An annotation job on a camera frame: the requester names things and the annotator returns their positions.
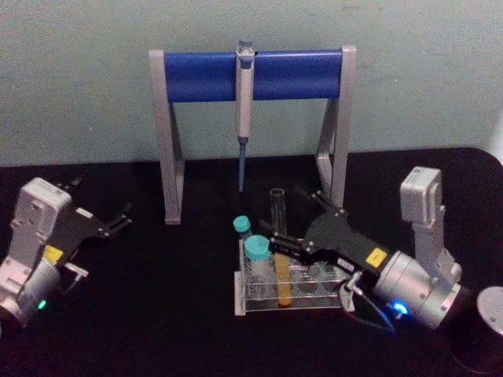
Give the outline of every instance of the test tube rack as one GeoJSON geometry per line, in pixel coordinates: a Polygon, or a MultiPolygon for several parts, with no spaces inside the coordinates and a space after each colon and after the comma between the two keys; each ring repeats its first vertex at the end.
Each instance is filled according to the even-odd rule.
{"type": "Polygon", "coordinates": [[[245,316],[247,312],[322,309],[344,307],[354,311],[352,292],[342,290],[339,285],[349,276],[338,267],[324,262],[311,266],[300,265],[290,258],[290,281],[277,282],[274,269],[260,280],[252,275],[251,262],[244,256],[243,241],[239,241],[239,271],[234,272],[234,314],[245,316]],[[277,285],[290,284],[291,302],[289,306],[278,304],[277,285]]]}

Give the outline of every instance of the teal tube cap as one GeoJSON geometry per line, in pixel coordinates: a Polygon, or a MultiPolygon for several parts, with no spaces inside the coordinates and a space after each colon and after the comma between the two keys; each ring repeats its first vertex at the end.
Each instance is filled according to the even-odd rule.
{"type": "Polygon", "coordinates": [[[250,220],[246,216],[238,216],[234,219],[233,221],[234,229],[236,229],[236,232],[238,233],[244,233],[250,229],[252,226],[250,224],[250,220]]]}
{"type": "Polygon", "coordinates": [[[259,234],[249,236],[244,242],[244,253],[252,262],[267,260],[271,256],[269,240],[259,234]]]}

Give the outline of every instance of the blue pipette tip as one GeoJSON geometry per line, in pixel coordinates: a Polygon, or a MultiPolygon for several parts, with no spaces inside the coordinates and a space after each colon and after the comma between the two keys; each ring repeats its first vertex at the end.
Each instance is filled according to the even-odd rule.
{"type": "Polygon", "coordinates": [[[244,190],[244,158],[246,156],[246,144],[239,143],[239,192],[244,190]]]}

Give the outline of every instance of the black cable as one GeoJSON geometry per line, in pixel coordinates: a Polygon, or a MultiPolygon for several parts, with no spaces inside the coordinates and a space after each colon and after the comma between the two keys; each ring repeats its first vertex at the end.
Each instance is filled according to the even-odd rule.
{"type": "Polygon", "coordinates": [[[365,324],[365,325],[370,326],[372,328],[379,328],[380,330],[395,334],[396,333],[395,326],[393,326],[393,324],[387,318],[387,315],[379,308],[379,306],[377,306],[369,297],[367,297],[367,295],[365,293],[362,293],[362,295],[360,297],[362,297],[365,300],[365,302],[367,302],[367,304],[369,304],[370,307],[372,307],[372,309],[374,309],[377,312],[377,314],[379,314],[379,317],[381,317],[381,319],[384,321],[384,323],[387,326],[382,326],[382,325],[377,324],[375,322],[372,322],[370,320],[365,320],[361,317],[357,317],[353,313],[351,313],[346,306],[344,306],[344,300],[342,299],[342,297],[343,297],[342,290],[345,289],[347,281],[348,280],[343,281],[343,283],[340,285],[340,289],[339,289],[340,306],[343,308],[344,313],[348,317],[350,317],[352,320],[355,320],[356,322],[358,322],[360,324],[365,324]]]}

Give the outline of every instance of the green led light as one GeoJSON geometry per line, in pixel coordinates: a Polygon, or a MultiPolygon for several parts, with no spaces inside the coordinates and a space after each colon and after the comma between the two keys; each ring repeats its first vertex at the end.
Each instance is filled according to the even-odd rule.
{"type": "Polygon", "coordinates": [[[42,300],[41,302],[39,302],[39,310],[44,309],[46,305],[47,305],[46,300],[42,300]]]}

